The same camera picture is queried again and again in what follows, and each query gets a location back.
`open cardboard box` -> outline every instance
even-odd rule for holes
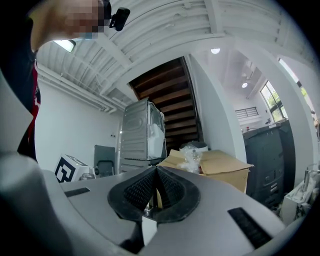
[[[171,167],[185,171],[185,169],[178,167],[178,164],[183,162],[185,162],[184,155],[180,151],[172,149],[170,155],[160,162],[158,166]],[[235,157],[220,150],[212,150],[202,153],[200,167],[203,172],[203,174],[200,175],[229,183],[245,193],[249,168],[253,167],[253,165],[241,162]]]

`black shirt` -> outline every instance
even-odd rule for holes
[[[40,106],[40,90],[38,74],[35,69],[36,54],[31,49],[31,31],[33,21],[27,18],[13,37],[8,38],[5,50],[1,54],[0,67],[2,73],[24,107],[33,115],[33,120],[24,134],[18,148],[22,155],[35,160],[35,119]]]

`person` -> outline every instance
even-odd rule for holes
[[[14,13],[19,29],[5,26],[8,31],[4,34],[9,40],[4,43],[5,50],[1,54],[0,68],[17,98],[33,115],[17,151],[37,160],[35,121],[41,104],[35,68],[37,52],[41,46],[53,40],[90,38],[93,33],[102,32],[107,19],[110,19],[111,7],[109,0],[22,2]],[[5,6],[5,9],[14,10],[9,6]]]

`plastic bag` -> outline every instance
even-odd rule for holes
[[[179,163],[177,167],[186,169],[190,173],[199,173],[202,152],[196,152],[196,147],[187,145],[180,150],[185,158],[185,162]]]

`cardboard flap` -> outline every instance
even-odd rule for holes
[[[244,170],[253,165],[241,162],[220,150],[212,150],[203,152],[200,166],[204,174],[210,175]]]

